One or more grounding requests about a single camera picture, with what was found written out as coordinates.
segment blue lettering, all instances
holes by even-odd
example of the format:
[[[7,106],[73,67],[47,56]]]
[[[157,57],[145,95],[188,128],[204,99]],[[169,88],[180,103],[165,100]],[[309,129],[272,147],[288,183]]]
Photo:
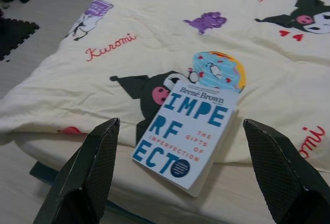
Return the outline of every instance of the blue lettering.
[[[143,149],[143,146],[151,147],[151,143],[147,142],[146,140],[142,140],[138,146],[138,148],[135,150],[135,153],[133,154],[133,158],[136,159],[137,161],[143,160],[142,157],[138,155],[138,153],[146,153],[146,149]]]
[[[218,118],[218,119],[221,119],[221,120],[222,120],[222,119],[224,118],[224,116],[221,115],[221,114],[219,114],[218,111],[227,112],[228,109],[225,108],[225,107],[221,107],[221,106],[218,106],[218,105],[217,105],[216,108],[215,108],[215,110],[213,111],[213,114],[212,114],[212,116],[210,117],[210,120],[208,121],[208,123],[209,123],[209,124],[212,124],[212,125],[214,125],[214,126],[220,127],[221,123],[216,122],[216,121],[215,121],[215,118]]]
[[[177,112],[181,113],[181,111],[183,109],[188,109],[186,116],[190,115],[192,109],[194,108],[195,104],[197,103],[197,100],[193,99],[190,103],[189,103],[189,100],[190,100],[190,97],[186,97]]]
[[[154,128],[156,128],[156,135],[159,135],[159,130],[161,127],[163,127],[166,123],[166,118],[158,115],[156,120],[154,121],[153,125],[150,127],[149,131],[152,132]]]
[[[166,171],[166,169],[168,168],[168,166],[171,164],[172,161],[177,161],[179,159],[179,157],[175,156],[172,153],[168,153],[166,155],[166,157],[169,159],[166,162],[166,164],[164,165],[164,167],[160,170],[160,172],[159,172],[160,174],[163,174]]]
[[[182,123],[176,122],[176,121],[172,121],[171,125],[169,126],[169,128],[167,129],[166,133],[164,134],[164,138],[166,139],[168,137],[169,134],[177,134],[177,130],[174,130],[173,127],[177,126],[177,127],[182,127]]]
[[[154,167],[156,164],[151,162],[151,159],[154,157],[155,153],[160,153],[160,154],[164,154],[164,150],[162,148],[155,148],[151,154],[149,155],[149,158],[146,160],[146,165],[149,167]]]
[[[177,94],[177,93],[172,93],[171,96],[173,98],[172,98],[170,104],[166,104],[166,105],[164,105],[164,107],[167,108],[167,109],[173,110],[174,109],[173,104],[174,104],[175,100],[181,98],[181,95]]]
[[[211,105],[209,103],[206,103],[206,102],[202,102],[200,107],[198,108],[195,116],[194,116],[194,119],[197,119],[197,117],[199,115],[206,115],[210,112],[211,110]]]

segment red heart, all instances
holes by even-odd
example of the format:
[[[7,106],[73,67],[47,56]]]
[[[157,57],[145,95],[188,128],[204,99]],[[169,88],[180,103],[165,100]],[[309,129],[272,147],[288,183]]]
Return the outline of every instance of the red heart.
[[[303,39],[303,36],[304,36],[303,34],[299,34],[299,35],[294,35],[292,38],[300,42]]]
[[[281,37],[285,37],[285,36],[286,36],[287,34],[289,34],[290,32],[288,32],[288,31],[286,31],[286,30],[280,30],[279,33],[280,33],[280,36],[281,36]]]
[[[85,133],[81,132],[78,128],[76,127],[65,127],[63,130],[58,130],[57,131],[60,134],[67,134],[67,135],[86,135]]]

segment cartoon character print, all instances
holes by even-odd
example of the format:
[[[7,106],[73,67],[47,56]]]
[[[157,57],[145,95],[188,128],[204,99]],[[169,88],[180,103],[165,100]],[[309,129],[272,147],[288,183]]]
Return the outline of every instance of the cartoon character print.
[[[96,27],[98,21],[101,20],[112,7],[113,5],[106,1],[93,0],[88,9],[74,23],[65,38],[72,36],[74,37],[74,41],[79,41]]]
[[[140,99],[140,107],[145,120],[139,122],[137,125],[136,143],[139,142],[175,83],[177,81],[193,83],[193,80],[190,80],[190,78],[196,79],[195,76],[193,72],[188,77],[185,77],[181,73],[170,71],[151,78],[147,75],[123,78],[117,76],[110,77],[110,80],[117,81],[132,99]]]
[[[204,86],[241,92],[245,86],[242,64],[220,52],[200,52],[194,55],[193,71]]]
[[[297,0],[290,15],[268,17],[257,22],[268,22],[285,28],[296,28],[314,34],[330,33],[330,6],[320,0]]]
[[[221,17],[219,12],[204,13],[200,18],[193,21],[184,20],[184,22],[198,29],[200,35],[204,34],[207,29],[220,28],[226,21],[227,19]]]

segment donut illustration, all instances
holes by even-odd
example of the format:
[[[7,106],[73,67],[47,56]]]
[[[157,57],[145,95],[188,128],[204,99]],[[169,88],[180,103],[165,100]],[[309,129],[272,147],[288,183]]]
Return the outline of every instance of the donut illustration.
[[[193,71],[199,76],[198,84],[232,90],[240,93],[246,82],[243,65],[221,52],[199,52],[193,58]]]

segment purple cartoon animal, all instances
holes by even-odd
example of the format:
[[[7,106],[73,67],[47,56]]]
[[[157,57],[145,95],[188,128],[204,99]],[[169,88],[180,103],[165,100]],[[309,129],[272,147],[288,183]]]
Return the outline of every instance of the purple cartoon animal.
[[[200,18],[193,21],[184,20],[184,22],[198,29],[200,35],[204,34],[206,29],[220,28],[226,21],[227,19],[221,17],[219,12],[204,13]]]

